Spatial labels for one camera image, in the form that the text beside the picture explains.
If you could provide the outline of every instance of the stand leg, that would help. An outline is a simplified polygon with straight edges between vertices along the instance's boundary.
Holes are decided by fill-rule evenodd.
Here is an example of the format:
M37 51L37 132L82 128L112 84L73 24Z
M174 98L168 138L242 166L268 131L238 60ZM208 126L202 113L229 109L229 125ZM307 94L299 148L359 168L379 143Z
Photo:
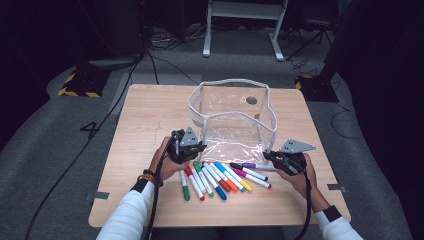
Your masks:
M274 49L275 57L277 58L277 61L279 62L284 60L284 56L283 56L283 53L281 52L280 45L277 42L277 38L280 33L281 24L283 23L286 7L287 7L287 1L284 1L284 3L281 5L281 10L278 15L278 20L277 20L277 24L275 25L274 33L269 34L272 48Z
M211 25L212 25L212 0L209 0L205 44L203 45L203 57L209 57L211 55Z

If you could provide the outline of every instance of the gray floor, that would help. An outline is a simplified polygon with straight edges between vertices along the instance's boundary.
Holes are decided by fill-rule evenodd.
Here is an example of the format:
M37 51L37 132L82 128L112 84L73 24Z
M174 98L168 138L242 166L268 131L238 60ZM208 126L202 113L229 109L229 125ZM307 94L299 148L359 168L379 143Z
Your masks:
M308 62L300 71L317 68L319 73L329 48L326 41L321 45L313 43L294 57L293 63L277 62L267 36L270 31L272 29L218 32L212 36L209 58L201 54L203 38L173 50L151 53L203 81L247 78L273 88L294 88L293 79L300 72L293 64L306 58ZM297 35L279 41L285 53L299 46ZM168 62L155 59L155 65L160 84L195 84ZM112 72L102 98L58 96L71 71L68 69L51 80L47 88L50 101L22 125L0 153L0 239L24 239L43 197L87 141L88 133L79 129L92 121L103 120L121 80L128 74L128 69ZM134 71L134 82L155 84L153 73L151 61L145 57ZM343 108L335 103L307 104L339 183L347 189L344 197L353 227L365 239L412 239L398 197L361 137L347 85L338 75L332 82L340 105L351 112L339 114L332 120ZM97 190L117 117L109 117L48 198L33 225L30 239L96 237L99 229L88 224L91 202L86 198ZM294 239L300 230L300 226L285 226L285 238ZM304 239L320 238L318 227L313 225Z

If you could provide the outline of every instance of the transparent container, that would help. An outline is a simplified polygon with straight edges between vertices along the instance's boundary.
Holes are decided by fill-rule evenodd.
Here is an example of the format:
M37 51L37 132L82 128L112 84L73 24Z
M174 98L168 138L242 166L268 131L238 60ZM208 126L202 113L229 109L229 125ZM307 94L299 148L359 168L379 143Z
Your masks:
M191 119L207 145L199 161L265 163L277 118L269 87L247 79L202 82L189 97Z

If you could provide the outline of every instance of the bracelet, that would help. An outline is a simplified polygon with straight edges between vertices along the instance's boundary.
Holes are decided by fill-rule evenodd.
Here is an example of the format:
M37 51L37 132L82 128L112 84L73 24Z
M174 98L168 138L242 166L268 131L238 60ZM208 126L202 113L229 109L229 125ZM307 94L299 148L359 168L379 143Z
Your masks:
M143 175L138 176L137 181L140 181L141 179L147 179L153 184L156 183L155 177L153 177L153 175L150 175L150 174L143 174Z
M153 181L151 181L152 183L156 183L156 173L154 173L153 171L151 171L150 169L144 169L143 170L143 175L140 175L140 177L141 176L144 176L144 175L150 175L150 176L152 176L152 178L153 178ZM162 179L160 179L159 177L158 177L158 182L159 182L159 187L162 187L163 186L163 181L162 181Z
M155 173L151 171L150 169L144 169L143 174L149 174L149 175L155 176Z

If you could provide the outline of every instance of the hand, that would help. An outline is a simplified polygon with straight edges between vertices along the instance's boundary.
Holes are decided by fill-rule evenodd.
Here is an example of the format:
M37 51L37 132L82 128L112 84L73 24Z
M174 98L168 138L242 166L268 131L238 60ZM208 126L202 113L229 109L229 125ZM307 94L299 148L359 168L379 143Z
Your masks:
M156 167L159 163L159 160L163 152L166 151L165 148L170 139L170 137L165 137L160 147L156 150L155 155L153 155L152 162L150 163L150 171L156 171ZM162 181L170 178L172 175L174 175L175 172L184 170L190 164L190 161L187 161L180 165L172 161L168 153L165 153L165 156L165 159L163 159L162 170L160 172L160 178L162 179Z
M306 160L306 172L308 174L309 181L311 182L311 200L312 200L312 210L314 212L319 212L324 209L330 207L330 204L319 191L317 186L317 177L314 169L314 165L312 165L311 158L308 154L304 153ZM281 169L277 169L277 173L281 176L282 179L290 182L293 188L302 195L302 197L306 198L306 181L305 176L303 174L298 174L295 176L290 176L285 173Z
M303 154L306 160L306 172L308 173L309 181L311 181L312 188L317 188L317 177L315 174L314 166L312 165L311 158L307 153ZM288 181L292 184L293 188L306 198L306 182L305 176L303 174L298 174L290 176L281 169L277 169L277 173L281 176L282 179Z

